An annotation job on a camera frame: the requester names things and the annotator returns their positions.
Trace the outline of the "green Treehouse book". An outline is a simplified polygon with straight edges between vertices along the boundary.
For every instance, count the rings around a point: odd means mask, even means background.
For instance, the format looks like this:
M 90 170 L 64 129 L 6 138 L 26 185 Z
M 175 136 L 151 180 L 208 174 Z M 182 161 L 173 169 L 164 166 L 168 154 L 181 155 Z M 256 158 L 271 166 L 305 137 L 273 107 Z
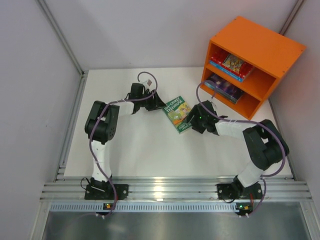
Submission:
M 191 107 L 182 96 L 167 102 L 163 111 L 179 134 L 191 128 L 191 124 L 185 121 L 191 112 Z

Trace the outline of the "purple Robinson Crusoe book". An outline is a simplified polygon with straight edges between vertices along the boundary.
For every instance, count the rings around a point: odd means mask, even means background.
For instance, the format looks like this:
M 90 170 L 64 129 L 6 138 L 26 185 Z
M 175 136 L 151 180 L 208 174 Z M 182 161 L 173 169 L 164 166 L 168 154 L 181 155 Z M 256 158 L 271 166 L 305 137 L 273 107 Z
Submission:
M 204 85 L 212 89 L 215 93 L 222 95 L 233 104 L 236 104 L 244 94 L 243 90 L 215 73 L 205 81 Z

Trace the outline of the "blue 26-Storey Treehouse book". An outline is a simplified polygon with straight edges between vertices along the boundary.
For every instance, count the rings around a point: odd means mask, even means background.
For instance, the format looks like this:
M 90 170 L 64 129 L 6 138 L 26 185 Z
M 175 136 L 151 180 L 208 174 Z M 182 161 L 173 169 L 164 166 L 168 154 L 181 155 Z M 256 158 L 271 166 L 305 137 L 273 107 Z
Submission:
M 214 66 L 215 68 L 219 69 L 220 71 L 222 71 L 223 73 L 227 74 L 228 76 L 234 78 L 235 80 L 237 80 L 238 82 L 243 82 L 244 79 L 238 75 L 236 75 L 235 73 L 233 73 L 232 71 L 227 70 L 226 68 L 220 66 L 219 64 L 215 63 L 214 61 L 210 60 L 209 63 Z

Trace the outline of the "red comic cover book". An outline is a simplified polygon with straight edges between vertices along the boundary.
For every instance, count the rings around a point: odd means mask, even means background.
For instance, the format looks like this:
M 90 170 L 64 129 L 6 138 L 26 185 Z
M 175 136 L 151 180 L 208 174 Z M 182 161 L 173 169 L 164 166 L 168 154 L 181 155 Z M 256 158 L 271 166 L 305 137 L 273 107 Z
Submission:
M 223 50 L 219 49 L 213 53 L 210 57 L 210 61 L 217 63 L 223 68 L 227 69 L 240 76 L 244 80 L 254 70 L 254 66 L 250 63 L 240 59 L 239 57 Z

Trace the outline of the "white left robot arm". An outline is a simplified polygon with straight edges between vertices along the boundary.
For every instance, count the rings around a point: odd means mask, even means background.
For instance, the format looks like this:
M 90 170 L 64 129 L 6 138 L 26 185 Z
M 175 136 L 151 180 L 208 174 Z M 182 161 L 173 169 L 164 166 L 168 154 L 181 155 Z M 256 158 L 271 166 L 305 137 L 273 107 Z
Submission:
M 141 108 L 150 112 L 163 109 L 165 106 L 157 89 L 151 90 L 143 83 L 133 83 L 130 92 L 123 99 L 110 103 L 96 100 L 93 103 L 84 131 L 88 136 L 89 150 L 93 157 L 94 180 L 108 183 L 112 177 L 107 142 L 111 141 L 116 134 L 118 119 L 133 115 Z

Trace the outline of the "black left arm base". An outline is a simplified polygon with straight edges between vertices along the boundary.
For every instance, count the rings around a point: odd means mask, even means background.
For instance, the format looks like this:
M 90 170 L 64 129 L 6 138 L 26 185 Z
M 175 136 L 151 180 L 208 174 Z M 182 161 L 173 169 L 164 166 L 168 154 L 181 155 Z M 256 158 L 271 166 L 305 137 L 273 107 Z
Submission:
M 124 200 L 129 195 L 128 184 L 115 184 L 117 200 Z M 110 184 L 107 186 L 87 185 L 85 190 L 85 200 L 114 200 L 115 192 Z

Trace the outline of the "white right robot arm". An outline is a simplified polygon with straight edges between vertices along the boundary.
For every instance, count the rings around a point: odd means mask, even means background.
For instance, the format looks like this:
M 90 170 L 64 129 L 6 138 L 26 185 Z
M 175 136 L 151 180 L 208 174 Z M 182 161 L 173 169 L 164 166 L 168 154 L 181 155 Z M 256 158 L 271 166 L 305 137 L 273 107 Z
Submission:
M 191 124 L 192 129 L 200 134 L 207 131 L 216 136 L 228 136 L 245 142 L 250 162 L 232 181 L 239 189 L 257 183 L 266 170 L 281 160 L 285 161 L 290 152 L 271 120 L 255 122 L 217 116 L 213 104 L 208 100 L 194 105 L 183 122 Z

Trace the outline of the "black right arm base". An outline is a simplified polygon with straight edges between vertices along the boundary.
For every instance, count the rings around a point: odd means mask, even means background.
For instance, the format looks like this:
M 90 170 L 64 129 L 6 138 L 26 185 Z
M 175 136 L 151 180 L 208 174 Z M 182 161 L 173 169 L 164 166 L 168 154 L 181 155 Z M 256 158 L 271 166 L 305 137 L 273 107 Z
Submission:
M 259 183 L 245 188 L 234 183 L 219 183 L 216 188 L 218 199 L 228 203 L 235 200 L 260 200 L 263 196 L 263 190 Z

